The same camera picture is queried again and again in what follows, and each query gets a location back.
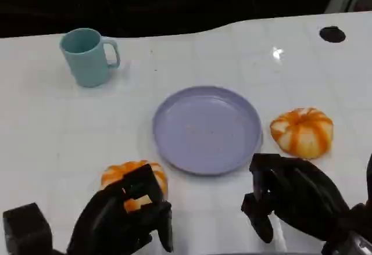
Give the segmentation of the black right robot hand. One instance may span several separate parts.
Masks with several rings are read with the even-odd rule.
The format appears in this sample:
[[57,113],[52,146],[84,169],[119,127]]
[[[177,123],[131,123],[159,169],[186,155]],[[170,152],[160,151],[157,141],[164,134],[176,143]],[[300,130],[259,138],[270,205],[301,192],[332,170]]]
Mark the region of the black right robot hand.
[[333,181],[307,160],[273,153],[255,153],[249,170],[253,192],[241,210],[260,239],[273,240],[270,214],[291,227],[327,241],[349,206]]

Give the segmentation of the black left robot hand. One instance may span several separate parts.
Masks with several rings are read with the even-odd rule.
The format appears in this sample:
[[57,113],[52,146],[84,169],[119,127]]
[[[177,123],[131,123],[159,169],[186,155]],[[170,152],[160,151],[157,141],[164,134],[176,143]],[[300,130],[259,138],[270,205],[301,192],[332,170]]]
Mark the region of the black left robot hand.
[[98,191],[80,214],[67,254],[134,254],[151,242],[157,231],[172,252],[171,204],[150,165],[127,173]]

